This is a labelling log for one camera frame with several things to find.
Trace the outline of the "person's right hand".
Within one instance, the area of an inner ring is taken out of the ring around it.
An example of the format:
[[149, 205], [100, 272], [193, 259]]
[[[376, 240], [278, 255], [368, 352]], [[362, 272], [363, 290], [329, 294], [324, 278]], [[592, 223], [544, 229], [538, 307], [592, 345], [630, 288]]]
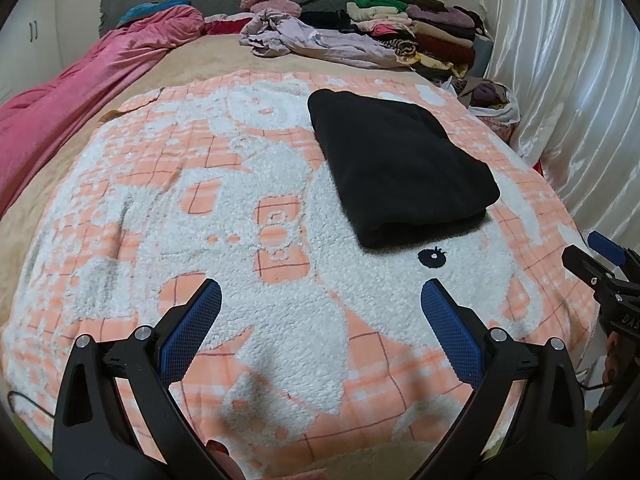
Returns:
[[604, 361], [604, 369], [602, 372], [602, 382], [612, 384], [616, 382], [620, 369], [625, 366], [628, 361], [628, 353], [634, 353], [628, 350], [626, 339], [620, 336], [615, 330], [608, 335], [605, 344], [606, 357]]

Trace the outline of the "person's left hand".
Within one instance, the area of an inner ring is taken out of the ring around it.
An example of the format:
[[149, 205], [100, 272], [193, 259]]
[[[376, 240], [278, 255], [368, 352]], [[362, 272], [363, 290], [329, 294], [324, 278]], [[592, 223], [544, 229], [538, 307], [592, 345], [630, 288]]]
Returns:
[[228, 474], [232, 480], [244, 480], [245, 476], [238, 463], [230, 456], [228, 448], [221, 442], [209, 440], [206, 442], [207, 451], [215, 462]]

